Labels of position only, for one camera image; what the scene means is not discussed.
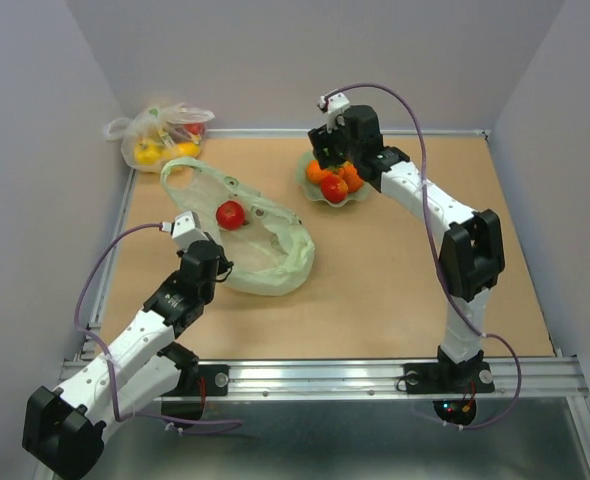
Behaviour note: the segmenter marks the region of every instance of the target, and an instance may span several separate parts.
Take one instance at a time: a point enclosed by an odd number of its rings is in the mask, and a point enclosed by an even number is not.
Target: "bowl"
[[[306,178],[306,167],[308,167],[308,164],[312,160],[315,160],[313,152],[306,152],[297,161],[297,168],[295,169],[295,181],[302,186],[302,189],[304,190],[304,196],[307,199],[311,200],[312,202],[326,202],[331,207],[343,207],[348,202],[360,202],[368,197],[368,194],[373,187],[371,187],[368,183],[365,183],[364,186],[356,192],[349,193],[340,203],[329,202],[326,200],[326,198],[324,198],[319,185],[309,182]]]

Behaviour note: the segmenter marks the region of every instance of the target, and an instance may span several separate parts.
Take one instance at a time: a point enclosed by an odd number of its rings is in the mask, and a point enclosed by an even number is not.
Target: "translucent plastic bag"
[[[190,175],[187,186],[169,184],[168,177],[177,167],[192,169],[171,177],[183,181],[184,175]],[[235,262],[224,285],[241,292],[279,296],[304,283],[313,265],[315,245],[291,210],[194,158],[168,162],[162,169],[161,182],[180,210],[198,214],[202,229]],[[246,212],[248,223],[238,230],[220,229],[215,219],[217,208],[228,200],[235,200]]]
[[[104,135],[107,140],[122,140],[122,155],[129,167],[159,173],[174,158],[199,155],[204,124],[213,118],[213,112],[185,103],[155,106],[134,119],[113,120]]]

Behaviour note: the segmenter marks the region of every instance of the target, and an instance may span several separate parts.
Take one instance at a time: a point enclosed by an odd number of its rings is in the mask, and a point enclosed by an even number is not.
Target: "tomato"
[[[324,198],[331,203],[341,203],[348,195],[348,185],[338,175],[329,175],[319,184]]]
[[[203,123],[186,123],[184,125],[184,130],[188,133],[192,133],[193,135],[201,135],[204,133],[204,124]]]
[[[244,213],[244,207],[233,200],[229,200],[219,206],[217,212],[215,212],[215,219],[223,229],[237,230],[244,224],[246,214]]]

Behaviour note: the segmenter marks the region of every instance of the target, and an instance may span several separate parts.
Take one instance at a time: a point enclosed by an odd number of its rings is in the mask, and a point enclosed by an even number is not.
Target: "white wall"
[[[567,0],[491,149],[553,340],[590,387],[590,0]]]
[[[33,478],[24,409],[72,346],[72,312],[125,181],[117,102],[63,0],[0,1],[0,479]]]
[[[129,115],[168,97],[212,109],[217,127],[312,128],[320,95],[379,81],[444,129],[494,123],[563,3],[67,1]],[[385,126],[411,126],[383,96],[352,98]]]

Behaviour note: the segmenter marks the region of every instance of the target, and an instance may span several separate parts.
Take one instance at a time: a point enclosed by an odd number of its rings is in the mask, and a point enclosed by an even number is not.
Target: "black bracket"
[[[362,180],[382,191],[382,173],[410,157],[396,147],[384,146],[377,113],[368,105],[353,105],[341,114],[342,123],[330,132],[326,125],[308,132],[313,155],[321,168],[350,160]]]
[[[200,365],[195,375],[181,379],[176,388],[162,396],[162,415],[187,420],[199,420],[204,414],[204,404],[200,400],[187,400],[187,397],[200,398],[202,391],[199,382],[203,381],[204,393],[209,397],[228,395],[228,375],[230,367],[225,364]]]
[[[102,431],[84,416],[86,407],[73,408],[60,398],[61,390],[38,388],[28,399],[22,447],[63,480],[79,480],[104,451]]]
[[[204,313],[204,306],[215,296],[218,275],[233,267],[226,260],[224,249],[213,239],[193,242],[177,254],[179,269],[164,280],[143,308],[164,317],[164,323],[172,325],[175,338]]]
[[[181,371],[178,385],[190,384],[197,378],[199,357],[183,345],[173,342],[157,352],[157,355],[168,358]]]
[[[475,385],[477,393],[493,393],[491,369],[484,361],[484,351],[458,364],[437,349],[437,362],[417,362],[404,364],[406,393],[409,395],[464,394]]]
[[[499,217],[492,210],[484,210],[450,227],[444,233],[439,263],[448,292],[470,302],[482,289],[497,284],[506,265]]]

